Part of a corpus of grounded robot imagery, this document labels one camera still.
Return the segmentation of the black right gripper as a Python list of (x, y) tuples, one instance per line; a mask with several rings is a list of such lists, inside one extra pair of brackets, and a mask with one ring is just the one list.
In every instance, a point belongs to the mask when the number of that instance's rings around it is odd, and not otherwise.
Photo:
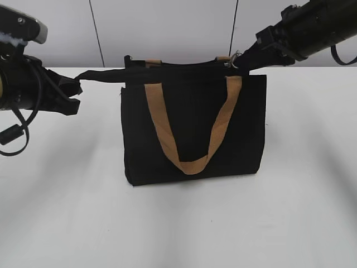
[(290, 5), (281, 20), (256, 34), (257, 42), (234, 59), (234, 68), (249, 73), (270, 66), (289, 66), (327, 48), (339, 65), (336, 45), (356, 36), (356, 1), (308, 1)]

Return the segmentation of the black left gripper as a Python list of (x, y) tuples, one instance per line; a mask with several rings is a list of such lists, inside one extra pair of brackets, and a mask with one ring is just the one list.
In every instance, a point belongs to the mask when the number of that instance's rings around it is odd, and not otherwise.
[(1, 82), (1, 110), (10, 110), (13, 101), (20, 109), (33, 110), (38, 97), (38, 83), (41, 82), (39, 110), (65, 116), (78, 112), (80, 101), (70, 97), (83, 92), (80, 82), (45, 69), (42, 61), (33, 56), (25, 55), (20, 61), (1, 60)]

